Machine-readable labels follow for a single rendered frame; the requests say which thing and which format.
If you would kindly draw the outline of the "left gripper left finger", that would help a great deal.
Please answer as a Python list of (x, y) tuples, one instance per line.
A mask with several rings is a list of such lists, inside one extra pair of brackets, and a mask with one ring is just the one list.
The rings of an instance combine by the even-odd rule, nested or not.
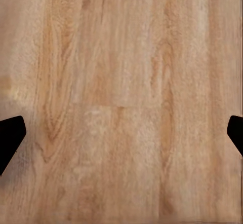
[(0, 121), (0, 177), (25, 136), (22, 116)]

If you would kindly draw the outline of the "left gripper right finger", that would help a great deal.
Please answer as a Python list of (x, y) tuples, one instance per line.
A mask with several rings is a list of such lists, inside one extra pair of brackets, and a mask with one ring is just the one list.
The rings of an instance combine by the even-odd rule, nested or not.
[(243, 156), (243, 118), (231, 116), (227, 134)]

